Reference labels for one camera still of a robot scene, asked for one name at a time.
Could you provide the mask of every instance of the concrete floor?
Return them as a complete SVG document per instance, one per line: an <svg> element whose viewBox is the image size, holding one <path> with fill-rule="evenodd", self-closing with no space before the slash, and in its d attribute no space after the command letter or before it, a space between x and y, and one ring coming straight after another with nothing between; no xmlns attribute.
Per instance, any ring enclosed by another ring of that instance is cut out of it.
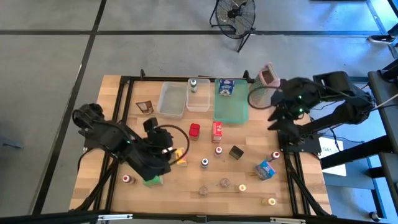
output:
<svg viewBox="0 0 398 224"><path fill-rule="evenodd" d="M91 30L100 2L0 0L0 30ZM108 1L99 29L217 30L208 24L214 2ZM398 21L386 0L371 2L386 29ZM378 31L365 2L256 1L255 26L257 30ZM0 136L25 145L19 150L0 146L0 217L29 213L87 41L86 35L0 35ZM368 71L393 60L388 47L370 44L365 36L254 35L239 54L234 51L237 45L237 40L223 35L97 36L76 106L96 100L103 75L138 75L142 68L148 76L241 77L249 70L253 77L265 63L272 62L281 78L335 70L365 77ZM368 131L372 122L378 122L378 131ZM360 138L357 140L376 138L383 131L376 112L367 123L342 126L336 133L352 139L352 128ZM82 145L77 128L70 124L45 213L67 211ZM372 202L370 191L354 191L356 204ZM342 195L353 189L328 187L328 192L334 214L368 220L361 211L371 212L371 206L350 212L342 209ZM395 212L389 214L385 222L395 220Z"/></svg>

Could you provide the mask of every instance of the paper sign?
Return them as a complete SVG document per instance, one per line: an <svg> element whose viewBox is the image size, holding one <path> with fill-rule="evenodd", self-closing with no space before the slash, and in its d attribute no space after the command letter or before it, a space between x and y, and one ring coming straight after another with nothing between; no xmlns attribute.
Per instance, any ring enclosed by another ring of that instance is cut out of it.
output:
<svg viewBox="0 0 398 224"><path fill-rule="evenodd" d="M339 152L338 148L336 147L335 140L334 139L329 139L329 138L319 138L319 143L321 145L321 155L319 156L320 159L330 156L336 152ZM343 142L337 140L337 145L340 148L340 150L343 150ZM347 176L346 173L346 166L343 165L338 165L335 167L327 168L322 170L322 172L328 173L328 174L335 174L335 175L340 175L340 176Z"/></svg>

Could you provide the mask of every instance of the red box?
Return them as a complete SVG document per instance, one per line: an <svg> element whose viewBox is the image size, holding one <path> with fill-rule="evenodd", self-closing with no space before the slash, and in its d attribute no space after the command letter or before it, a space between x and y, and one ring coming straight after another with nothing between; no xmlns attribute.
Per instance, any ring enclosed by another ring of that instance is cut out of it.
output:
<svg viewBox="0 0 398 224"><path fill-rule="evenodd" d="M200 132L200 125L192 123L191 127L189 128L189 138L194 141L198 140L199 132Z"/></svg>
<svg viewBox="0 0 398 224"><path fill-rule="evenodd" d="M213 122L212 133L213 133L212 142L221 141L221 137L223 137L223 129L222 129L221 121Z"/></svg>

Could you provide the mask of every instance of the plastic bin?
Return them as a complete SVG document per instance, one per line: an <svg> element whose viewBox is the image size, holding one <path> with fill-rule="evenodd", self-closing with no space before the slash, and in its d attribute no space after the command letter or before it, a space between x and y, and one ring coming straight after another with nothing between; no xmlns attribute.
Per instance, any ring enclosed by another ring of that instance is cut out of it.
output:
<svg viewBox="0 0 398 224"><path fill-rule="evenodd" d="M187 84L164 82L157 112L165 118L181 119L187 99Z"/></svg>
<svg viewBox="0 0 398 224"><path fill-rule="evenodd" d="M190 82L197 81L197 91L192 93ZM210 108L210 80L205 78L190 78L187 89L187 108L193 112L207 112Z"/></svg>
<svg viewBox="0 0 398 224"><path fill-rule="evenodd" d="M223 123L243 124L249 119L248 94L246 80L235 80L231 96L218 94L220 80L215 80L214 120Z"/></svg>

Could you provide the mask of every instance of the wooden tabletop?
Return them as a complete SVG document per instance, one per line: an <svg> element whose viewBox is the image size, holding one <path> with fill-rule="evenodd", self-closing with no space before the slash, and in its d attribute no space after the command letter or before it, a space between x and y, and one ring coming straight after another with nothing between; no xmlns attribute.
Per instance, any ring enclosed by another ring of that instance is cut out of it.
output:
<svg viewBox="0 0 398 224"><path fill-rule="evenodd" d="M120 76L104 76L98 101L106 119L111 119L114 102L118 92ZM271 109L254 110L249 108L249 120L242 125L223 124L221 142L211 142L211 125L213 123L213 101L208 112L194 113L185 109L183 119L161 118L155 112L144 115L136 102L151 100L156 108L163 82L134 82L127 125L137 134L146 136L143 122L151 116L156 116L159 124L174 124L181 127L186 133L191 123L200 125L198 141L191 141L187 154L187 167L172 166L172 171L163 175L164 185L148 188L142 183L142 178L127 164L119 166L118 176L114 189L111 211L131 213L181 213L207 215L280 215L291 216L289 187L287 185L284 159L272 161L276 170L273 178L261 181L254 173L253 167L260 164L267 155L279 150L275 131L268 131L270 122L267 121ZM123 111L123 102L126 98L124 90L119 117ZM174 147L186 147L186 140L181 133L168 129L172 133ZM223 148L221 157L214 157L217 146ZM242 158L233 159L228 155L232 146L238 146L244 151ZM306 153L301 153L301 161L305 184L316 201L327 212L331 212L326 192L325 181L319 160ZM104 152L95 149L82 160L80 171L70 204L70 208L79 206L93 190L98 182ZM200 167L203 158L209 159L207 169ZM122 176L129 174L137 179L135 184L128 185L122 182ZM220 187L222 178L228 178L231 185L227 189ZM236 193L234 186L246 185L246 191ZM198 189L201 186L208 188L207 196L201 196ZM108 185L104 188L101 208L104 208ZM299 188L295 185L298 200L298 210L303 213ZM263 198L275 198L274 206L263 206Z"/></svg>

